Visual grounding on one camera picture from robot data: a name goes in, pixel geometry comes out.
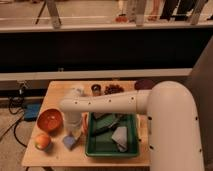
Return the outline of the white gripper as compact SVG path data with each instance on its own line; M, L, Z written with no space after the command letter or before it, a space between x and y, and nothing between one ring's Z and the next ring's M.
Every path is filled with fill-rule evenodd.
M73 136L75 140L78 140L81 137L82 131L79 126L73 126L70 123L65 123L64 126L67 134Z

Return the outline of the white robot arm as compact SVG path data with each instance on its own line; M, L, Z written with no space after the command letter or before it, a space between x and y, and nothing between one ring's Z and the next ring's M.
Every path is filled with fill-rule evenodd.
M205 171L195 100L178 82L102 96L84 96L81 89L73 88L59 108L73 128L80 124L83 112L145 114L150 171Z

